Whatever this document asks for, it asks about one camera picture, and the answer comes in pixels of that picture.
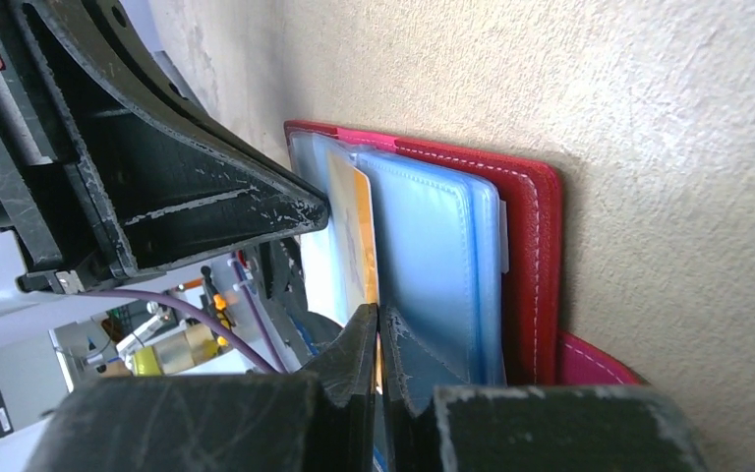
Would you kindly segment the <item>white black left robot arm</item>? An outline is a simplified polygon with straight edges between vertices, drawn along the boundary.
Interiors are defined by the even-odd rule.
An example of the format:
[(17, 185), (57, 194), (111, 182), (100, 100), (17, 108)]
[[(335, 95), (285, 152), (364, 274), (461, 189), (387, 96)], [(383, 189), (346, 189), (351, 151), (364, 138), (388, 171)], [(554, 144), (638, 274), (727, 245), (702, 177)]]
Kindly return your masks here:
[(0, 316), (328, 217), (180, 92), (120, 2), (0, 1)]

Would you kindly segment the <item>orange gold credit card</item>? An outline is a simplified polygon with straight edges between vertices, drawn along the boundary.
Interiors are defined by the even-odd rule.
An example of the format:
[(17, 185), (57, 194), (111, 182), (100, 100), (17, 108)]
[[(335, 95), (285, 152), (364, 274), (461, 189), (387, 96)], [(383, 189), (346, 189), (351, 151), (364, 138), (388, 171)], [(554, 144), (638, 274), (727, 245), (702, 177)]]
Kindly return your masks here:
[(369, 177), (345, 150), (325, 152), (329, 172), (334, 244), (339, 259), (346, 312), (379, 302), (378, 264)]

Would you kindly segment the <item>red leather card holder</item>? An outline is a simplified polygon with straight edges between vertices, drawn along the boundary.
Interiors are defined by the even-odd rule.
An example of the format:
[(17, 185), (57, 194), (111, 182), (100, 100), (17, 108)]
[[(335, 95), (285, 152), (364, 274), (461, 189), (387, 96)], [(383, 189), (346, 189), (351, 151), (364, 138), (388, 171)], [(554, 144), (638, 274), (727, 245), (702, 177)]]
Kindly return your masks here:
[(314, 133), (370, 145), (490, 180), (505, 202), (509, 271), (502, 282), (502, 348), (510, 384), (642, 384), (633, 370), (559, 328), (563, 191), (549, 164), (523, 157), (302, 120)]

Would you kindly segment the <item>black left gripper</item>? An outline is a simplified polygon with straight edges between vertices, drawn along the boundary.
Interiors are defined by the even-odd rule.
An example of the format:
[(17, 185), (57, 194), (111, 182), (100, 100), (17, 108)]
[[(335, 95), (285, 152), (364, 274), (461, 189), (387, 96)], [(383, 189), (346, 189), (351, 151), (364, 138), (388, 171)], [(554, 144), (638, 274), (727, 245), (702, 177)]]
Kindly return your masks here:
[(21, 290), (120, 286), (328, 217), (181, 94), (121, 2), (0, 1), (0, 230)]

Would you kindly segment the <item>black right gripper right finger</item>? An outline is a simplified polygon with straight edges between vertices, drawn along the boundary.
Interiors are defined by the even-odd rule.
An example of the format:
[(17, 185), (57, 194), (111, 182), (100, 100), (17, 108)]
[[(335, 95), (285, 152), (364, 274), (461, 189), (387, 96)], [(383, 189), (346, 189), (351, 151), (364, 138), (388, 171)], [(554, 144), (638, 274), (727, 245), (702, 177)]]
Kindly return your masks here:
[(392, 308), (379, 313), (391, 471), (706, 471), (677, 405), (650, 387), (465, 383)]

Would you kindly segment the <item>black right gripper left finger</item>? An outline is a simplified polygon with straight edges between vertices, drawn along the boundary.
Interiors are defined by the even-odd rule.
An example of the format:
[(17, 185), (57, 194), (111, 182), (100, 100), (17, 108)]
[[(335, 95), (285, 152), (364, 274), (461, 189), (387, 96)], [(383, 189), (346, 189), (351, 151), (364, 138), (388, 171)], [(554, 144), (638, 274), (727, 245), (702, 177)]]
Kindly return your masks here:
[(102, 379), (56, 409), (30, 471), (369, 471), (378, 307), (292, 374)]

